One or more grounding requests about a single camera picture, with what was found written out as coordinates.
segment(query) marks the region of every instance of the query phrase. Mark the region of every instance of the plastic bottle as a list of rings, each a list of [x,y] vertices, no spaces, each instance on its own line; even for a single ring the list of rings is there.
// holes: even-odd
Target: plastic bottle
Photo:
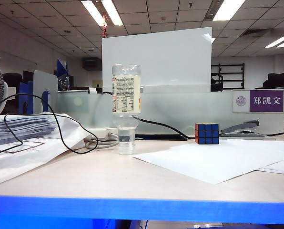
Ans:
[[[112,67],[112,113],[118,128],[119,153],[134,153],[136,127],[141,112],[141,69],[138,65]]]

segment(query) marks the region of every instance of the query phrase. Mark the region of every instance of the white paper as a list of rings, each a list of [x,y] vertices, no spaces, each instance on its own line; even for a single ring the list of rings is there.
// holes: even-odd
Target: white paper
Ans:
[[[69,147],[77,146],[77,143],[90,135],[69,118],[58,117],[58,121],[64,141]],[[0,145],[0,150],[16,144],[18,142]],[[41,166],[67,150],[58,128],[49,135],[24,140],[22,146],[10,150],[13,153],[0,154],[0,183]]]
[[[228,139],[218,145],[192,143],[134,157],[218,184],[284,160],[284,142]]]
[[[265,172],[284,174],[284,161],[280,161],[280,162],[274,163],[272,165],[268,165],[268,166],[266,166],[264,168],[260,168],[258,170],[259,171],[265,171]]]

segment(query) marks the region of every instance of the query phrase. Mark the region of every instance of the purple name plate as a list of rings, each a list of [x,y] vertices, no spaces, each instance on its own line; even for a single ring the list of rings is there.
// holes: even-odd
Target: purple name plate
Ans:
[[[283,112],[283,104],[283,91],[250,91],[250,111],[252,112]]]

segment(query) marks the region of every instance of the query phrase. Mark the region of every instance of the desk surface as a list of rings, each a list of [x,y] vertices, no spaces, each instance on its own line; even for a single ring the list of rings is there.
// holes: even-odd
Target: desk surface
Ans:
[[[137,141],[136,150],[154,152],[191,142]],[[13,213],[284,223],[284,175],[254,171],[212,185],[119,155],[116,148],[66,152],[0,184],[0,214]]]

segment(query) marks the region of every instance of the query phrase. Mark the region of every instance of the white partition panel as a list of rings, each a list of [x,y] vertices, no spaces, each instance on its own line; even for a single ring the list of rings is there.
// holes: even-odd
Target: white partition panel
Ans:
[[[141,66],[146,93],[209,92],[211,36],[207,27],[103,38],[103,90],[112,90],[112,66],[123,63]]]

